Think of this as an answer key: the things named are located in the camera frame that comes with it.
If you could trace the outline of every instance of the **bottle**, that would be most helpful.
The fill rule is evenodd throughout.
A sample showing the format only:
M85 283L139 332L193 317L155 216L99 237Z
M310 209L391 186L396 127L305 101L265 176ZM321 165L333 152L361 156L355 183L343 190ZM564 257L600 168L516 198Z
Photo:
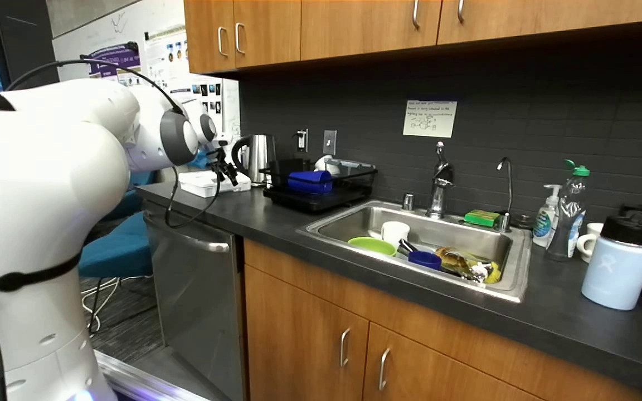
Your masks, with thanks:
M548 245L548 253L562 259L571 259L576 253L576 243L586 216L586 178L592 175L584 165L576 165L573 160L567 163L571 165L573 175L562 187L561 220Z
M534 229L534 243L539 247L548 247L553 242L553 234L558 233L561 223L561 190L562 186L544 186L552 190L552 197L538 213L538 225Z

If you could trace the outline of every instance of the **tile backsplash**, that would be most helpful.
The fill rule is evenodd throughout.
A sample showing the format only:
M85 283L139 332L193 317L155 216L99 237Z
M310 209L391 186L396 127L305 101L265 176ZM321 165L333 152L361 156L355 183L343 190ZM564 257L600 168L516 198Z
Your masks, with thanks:
M458 49L353 67L265 69L248 79L248 131L275 134L292 155L310 129L310 159L324 129L340 156L379 165L375 198L430 200L435 138L401 137L409 98L458 98L447 159L455 186L447 209L504 209L503 156L513 160L516 213L535 214L562 183L567 159L592 168L588 219L621 203L642 206L642 39L553 42L521 49Z

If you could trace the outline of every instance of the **cup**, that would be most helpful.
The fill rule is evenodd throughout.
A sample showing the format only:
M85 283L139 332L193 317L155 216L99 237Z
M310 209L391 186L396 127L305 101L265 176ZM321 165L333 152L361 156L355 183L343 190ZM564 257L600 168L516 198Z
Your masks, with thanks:
M411 234L411 225L401 220L387 220L382 225L382 239L391 243L396 249L399 247L399 242L406 242Z
M605 223L588 223L586 234L578 239L576 247L581 249L584 264L592 264L593 247L602 229L605 229Z

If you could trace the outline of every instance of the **dark countertop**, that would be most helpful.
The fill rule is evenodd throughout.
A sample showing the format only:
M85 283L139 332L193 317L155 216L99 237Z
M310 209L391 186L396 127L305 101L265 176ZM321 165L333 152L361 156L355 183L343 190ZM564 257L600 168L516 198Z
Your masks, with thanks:
M141 195L146 200L168 206L172 186L149 186ZM586 266L578 259L553 261L534 245L524 302L508 303L420 274L398 276L392 267L369 257L302 237L297 229L324 214L280 208L260 190L223 191L211 209L206 206L208 198L187 191L174 198L174 209L204 223L642 391L642 303L631 312L615 312L584 298L581 288Z

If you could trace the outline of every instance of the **soap dispenser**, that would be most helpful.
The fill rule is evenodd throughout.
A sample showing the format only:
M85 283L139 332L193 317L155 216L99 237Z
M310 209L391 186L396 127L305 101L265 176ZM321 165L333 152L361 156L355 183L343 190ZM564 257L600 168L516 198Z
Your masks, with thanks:
M561 220L561 190L562 186L544 186L552 190L552 197L538 213L538 225L534 229L534 243L539 247L548 247L553 242L553 234L558 233Z

